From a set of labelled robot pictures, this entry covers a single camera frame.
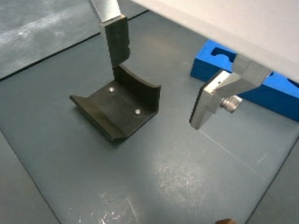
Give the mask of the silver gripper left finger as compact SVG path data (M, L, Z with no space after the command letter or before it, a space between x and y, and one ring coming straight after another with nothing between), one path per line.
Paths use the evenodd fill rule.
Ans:
M112 67L129 57L129 38L126 16L121 14L117 0L88 0L98 20L100 32L106 41Z

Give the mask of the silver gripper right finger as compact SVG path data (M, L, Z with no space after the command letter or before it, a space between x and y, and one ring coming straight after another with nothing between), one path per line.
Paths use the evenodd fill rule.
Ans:
M189 124L197 130L218 108L232 113L241 99L238 94L257 88L272 70L242 55L232 63L232 73L218 71L200 88Z

